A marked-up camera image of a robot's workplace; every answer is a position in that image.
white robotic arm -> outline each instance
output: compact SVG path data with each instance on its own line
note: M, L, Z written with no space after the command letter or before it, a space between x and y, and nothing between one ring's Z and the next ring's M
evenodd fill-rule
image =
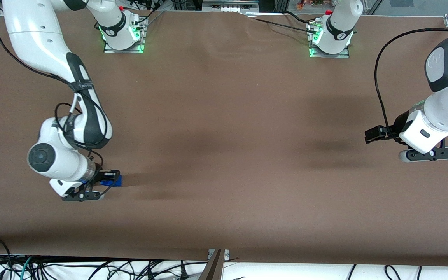
M89 74L80 58L64 42L55 11L87 7L95 16L112 48L129 48L139 40L132 32L132 15L120 11L113 0L5 0L5 22L18 58L32 68L59 76L74 92L70 114L47 119L39 139L28 153L28 164L50 177L53 189L68 200L99 199L98 192L75 189L99 180L101 166L77 148L100 149L112 137L112 125L101 107ZM76 103L81 114L72 115Z
M366 143L387 140L391 133L409 147L400 153L402 161L448 159L444 145L448 136L448 38L428 55L425 73L433 94L397 117L390 131L384 126L366 131Z
M325 53L341 53L350 43L362 11L361 0L338 0L333 13L320 18L322 30L313 43Z

blue object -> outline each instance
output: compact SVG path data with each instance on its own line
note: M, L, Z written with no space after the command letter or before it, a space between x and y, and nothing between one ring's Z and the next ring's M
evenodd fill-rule
M120 187L122 186L122 175L119 175L117 181L100 181L100 184L107 187Z

metal mounting plate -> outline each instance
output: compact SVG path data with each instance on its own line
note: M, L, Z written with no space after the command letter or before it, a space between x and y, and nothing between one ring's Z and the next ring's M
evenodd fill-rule
M125 50L112 49L106 42L103 48L105 53L144 53L144 44L146 42L146 30L148 29L148 20L139 23L139 41L135 42L130 48Z
M306 23L307 30L314 30L313 27ZM346 46L341 53L330 54L323 52L313 41L314 34L308 33L307 39L309 41L309 56L310 57L325 57L325 58L349 58L348 46Z

black cable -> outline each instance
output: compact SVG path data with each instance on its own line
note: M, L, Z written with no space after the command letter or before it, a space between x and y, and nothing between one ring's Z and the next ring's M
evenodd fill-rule
M173 270L173 269L176 269L176 268L180 268L181 266L190 266L190 265L192 265L192 264L206 264L206 263L207 263L207 262L189 262L188 264L180 264L180 265L178 265L178 266L173 266L173 267L171 267L171 268L164 269L163 271L159 271L159 272L157 272L157 273L154 273L154 274L153 274L153 278L157 277L157 276L160 275L160 274L167 273L167 272L169 272L170 270Z
M354 264L354 265L352 266L352 268L350 269L350 273L348 273L348 278L347 278L347 280L350 280L350 278L352 278L352 273L354 273L355 266L357 266L357 264Z
M299 18L296 14L292 13L291 11L282 11L281 14L289 14L290 16L293 16L297 21L300 21L301 23L309 23L310 21L314 21L316 18L310 19L308 21L303 20L302 18Z
M91 278L93 278L93 276L98 273L98 271L100 271L100 269L104 268L105 266L107 266L110 262L104 262L101 266L98 266L93 273L89 276L89 278L87 280L91 280Z
M383 51L395 40L404 37L406 35L409 34L414 34L414 33L419 33L419 32L431 32L431 31L439 31L439 32L448 32L448 28L421 28L418 30L411 30L408 32L404 32L400 35L397 35L395 37L393 37L390 41L388 41L380 50L380 52L378 53L378 57L376 58L376 63L374 65L374 86L376 88L376 94L378 94L378 99L381 105L381 111L383 113L383 118L385 120L385 126L386 129L388 131L388 134L390 135L390 138L384 138L383 140L389 140L389 139L393 139L395 140L395 142L402 144L402 145L407 145L404 142L400 141L397 139L397 137L394 135L394 133L390 130L390 125L388 124L388 118L386 116L386 111L385 111L385 106L383 104L383 100L381 99L381 94L379 91L379 87L378 87L378 65L379 65L379 60L381 58L381 54L383 53Z
M139 24L139 23L142 23L143 21L146 21L150 16L151 16L151 14L153 14L154 12L156 11L156 9L153 9L153 10L151 10L151 12L147 15L147 16L145 16L142 20L140 20L140 21L135 21L135 25L137 25L137 24Z
M93 103L93 105L94 105L94 106L99 110L99 112L101 113L101 116L103 117L103 122L105 123L105 133L103 133L103 137L102 137L100 140L98 140L98 141L96 141L96 142L94 142L94 143L83 143L83 142L79 142L79 141L77 141L77 140L75 140L75 139L70 139L70 140L72 140L76 145L78 145L78 147L80 147L80 148L82 148L82 149L85 149L86 151L89 151L89 149L87 148L87 146L94 146L94 145L97 145L97 144L101 143L101 142L103 141L103 139L106 138L106 136L107 136L107 131L108 131L107 116L105 115L105 112L103 112L103 109L101 109L100 105L98 105L96 102L94 102L89 96L87 96L87 95L85 95L85 94L82 94L82 92L76 92L76 93L79 94L82 98L87 99L88 101L90 101L91 103ZM58 119L58 108L60 107L60 104L61 104L61 105L64 105L64 104L68 104L68 103L62 102L62 103L59 103L59 104L55 107L55 122L57 123L57 126L59 127L59 129L62 131L64 137L66 137L66 131L65 131L65 128L60 124L60 121L59 121L59 119ZM65 124L68 123L68 120L70 119L71 115L72 115L72 114L69 113L69 115L67 116L67 119L65 119Z
M12 279L11 277L12 277L12 274L13 274L13 264L11 263L11 253L10 253L10 251L9 251L9 249L8 249L8 246L6 245L6 243L4 243L1 239L0 239L0 244L3 246L3 247L5 247L5 251L7 252L7 255L8 255L8 266L9 266L9 268L10 268L10 273L9 273L9 279Z
M282 27L286 27L286 28L291 28L292 30L300 30L300 31L307 32L307 33L316 33L314 30L306 30L306 29L302 29L302 28L298 28L298 27L293 27L293 26L290 26L290 25L284 25L284 24L281 24L281 23L273 23L272 21L265 21L263 19L255 18L255 17L252 17L252 18L254 20L256 20L256 21L262 21L263 23L270 23L272 25L277 25L277 26L282 26Z
M420 278L421 278L421 269L423 269L423 266L419 266L419 268L418 268L418 276L416 277L416 280L420 280Z
M387 271L388 268L391 268L391 269L393 270L393 272L395 273L395 275L397 275L397 279L400 280L400 275L397 273L397 271L395 270L395 268L394 268L393 266L389 265L389 264L387 264L387 265L385 266L385 275L387 276L387 278L388 278L389 280L394 280L393 278L390 277L390 275L388 275L388 271Z
M30 66L27 66L25 63L23 63L20 59L18 59L16 56L14 56L10 51L9 51L9 49L6 47L6 45L5 45L5 43L3 43L3 41L2 41L2 39L1 39L1 36L0 36L0 44L1 44L1 46L3 47L3 49L5 49L5 51L16 61L16 62L18 62L20 65L22 65L23 67L25 67L25 68L27 68L27 69L29 69L30 71L33 71L34 73L36 73L36 74L39 74L39 75L41 75L41 76L45 76L45 77L48 77L48 78L52 78L52 79L55 79L55 80L57 80L57 81L60 81L60 82L62 82L62 83L65 83L65 84L67 84L67 81L65 81L64 79L62 79L62 78L60 78L59 76L56 76L56 75L53 75L53 74L46 74L46 73L43 73L43 72L41 72L41 71L38 71L38 70L36 70L36 69L33 69L32 67L30 67Z

brown table surface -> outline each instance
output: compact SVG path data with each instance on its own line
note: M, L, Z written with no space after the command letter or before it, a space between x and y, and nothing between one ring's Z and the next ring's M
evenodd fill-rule
M104 54L87 11L59 19L112 121L100 152L125 187L66 203L27 166L41 123L72 93L0 46L0 238L13 253L205 259L229 248L241 261L448 265L448 161L402 163L402 146L364 143L383 124L381 46L441 18L363 17L345 60L309 58L304 33L235 13L162 14L144 54ZM410 35L384 54L391 122L431 93L424 61L446 37Z

